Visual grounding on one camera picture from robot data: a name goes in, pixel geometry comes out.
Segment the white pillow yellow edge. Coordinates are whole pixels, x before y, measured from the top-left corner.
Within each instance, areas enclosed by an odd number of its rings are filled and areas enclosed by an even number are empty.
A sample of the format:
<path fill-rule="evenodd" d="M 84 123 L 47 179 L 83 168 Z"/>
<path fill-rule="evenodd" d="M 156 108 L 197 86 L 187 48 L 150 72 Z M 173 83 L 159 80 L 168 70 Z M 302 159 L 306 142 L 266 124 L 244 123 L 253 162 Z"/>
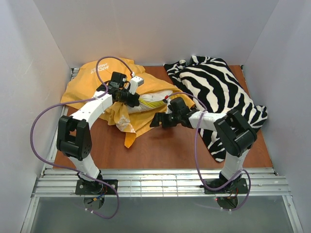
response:
<path fill-rule="evenodd" d="M 138 106 L 127 107 L 128 114 L 147 112 L 161 108 L 166 105 L 163 99 L 172 93 L 172 90 L 162 90 L 154 93 L 142 94 L 138 99 Z"/>

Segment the yellow pillowcase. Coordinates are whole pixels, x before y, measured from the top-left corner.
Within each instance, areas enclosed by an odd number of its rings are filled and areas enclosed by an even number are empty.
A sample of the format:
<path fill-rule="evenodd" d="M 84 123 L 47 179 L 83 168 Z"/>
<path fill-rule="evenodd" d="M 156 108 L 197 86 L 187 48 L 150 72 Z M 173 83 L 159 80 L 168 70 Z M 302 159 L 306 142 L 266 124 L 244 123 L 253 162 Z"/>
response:
<path fill-rule="evenodd" d="M 112 73 L 116 71 L 125 74 L 128 78 L 134 72 L 144 80 L 144 84 L 137 88 L 139 95 L 164 92 L 165 95 L 174 93 L 174 97 L 182 97 L 185 104 L 191 108 L 195 105 L 187 95 L 171 83 L 161 80 L 147 73 L 143 66 L 135 64 L 134 60 L 122 58 L 121 60 L 106 58 L 99 64 L 96 61 L 89 62 L 80 67 L 78 74 L 67 85 L 61 98 L 61 102 L 68 102 L 69 106 L 80 109 L 84 106 L 84 100 L 93 97 L 96 89 L 102 82 L 109 81 Z M 151 130 L 150 123 L 157 112 L 166 112 L 167 105 L 162 100 L 157 100 L 149 105 L 148 111 L 133 112 L 124 103 L 116 102 L 105 110 L 100 116 L 109 125 L 116 125 L 125 133 L 125 147 L 129 148 L 135 139 Z"/>

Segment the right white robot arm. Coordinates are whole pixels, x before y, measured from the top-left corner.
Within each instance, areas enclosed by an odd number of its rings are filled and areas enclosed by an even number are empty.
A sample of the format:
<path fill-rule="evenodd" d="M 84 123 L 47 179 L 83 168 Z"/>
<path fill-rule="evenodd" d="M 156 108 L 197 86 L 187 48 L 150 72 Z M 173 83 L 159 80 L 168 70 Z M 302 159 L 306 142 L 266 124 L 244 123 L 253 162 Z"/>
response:
<path fill-rule="evenodd" d="M 236 189 L 245 157 L 257 139 L 257 134 L 248 121 L 235 109 L 227 113 L 190 109 L 181 97 L 169 101 L 168 110 L 166 113 L 155 113 L 150 127 L 170 128 L 180 124 L 190 129 L 210 130 L 219 136 L 225 149 L 225 164 L 219 178 L 210 182 L 202 178 L 195 154 L 197 172 L 205 191 L 216 193 Z"/>

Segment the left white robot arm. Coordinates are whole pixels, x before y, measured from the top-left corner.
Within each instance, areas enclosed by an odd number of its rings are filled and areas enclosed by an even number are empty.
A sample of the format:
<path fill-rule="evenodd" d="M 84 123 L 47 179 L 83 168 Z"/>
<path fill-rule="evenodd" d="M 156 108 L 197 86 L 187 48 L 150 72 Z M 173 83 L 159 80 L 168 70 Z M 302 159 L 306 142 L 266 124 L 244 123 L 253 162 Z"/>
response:
<path fill-rule="evenodd" d="M 70 116 L 62 116 L 58 122 L 56 147 L 67 156 L 78 170 L 82 185 L 93 193 L 102 189 L 100 170 L 92 156 L 90 129 L 94 122 L 115 102 L 130 107 L 139 106 L 139 94 L 136 90 L 143 85 L 141 77 L 134 76 L 129 81 L 125 74 L 113 72 L 109 81 L 101 84 L 81 109 Z"/>

